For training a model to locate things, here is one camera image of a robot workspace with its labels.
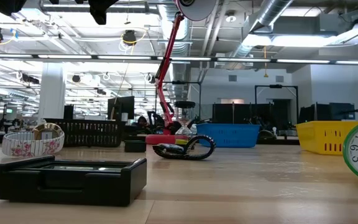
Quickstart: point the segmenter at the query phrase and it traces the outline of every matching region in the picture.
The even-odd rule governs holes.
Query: table surface
[[[123,148],[65,148],[58,159],[148,159],[147,186],[126,208],[10,203],[3,223],[358,223],[358,177],[341,156],[299,146],[217,149],[205,161],[173,161]],[[0,162],[16,158],[4,156]]]

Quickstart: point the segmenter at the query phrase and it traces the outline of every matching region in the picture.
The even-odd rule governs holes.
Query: yellow basket
[[[302,149],[324,155],[342,155],[343,142],[358,121],[312,121],[297,124]]]

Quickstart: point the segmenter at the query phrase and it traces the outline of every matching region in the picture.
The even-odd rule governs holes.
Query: black box
[[[13,202],[128,206],[147,181],[147,160],[56,161],[55,156],[0,164],[0,199]]]
[[[126,140],[125,152],[146,152],[146,142],[139,140]]]

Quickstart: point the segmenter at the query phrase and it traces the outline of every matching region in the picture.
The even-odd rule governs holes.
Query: blue basket
[[[259,128],[259,125],[254,124],[199,124],[197,133],[213,138],[216,147],[254,147]],[[209,147],[207,141],[200,143]]]

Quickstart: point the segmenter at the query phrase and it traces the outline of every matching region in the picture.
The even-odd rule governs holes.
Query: pillar
[[[44,118],[63,119],[67,75],[62,63],[44,63],[38,123]]]

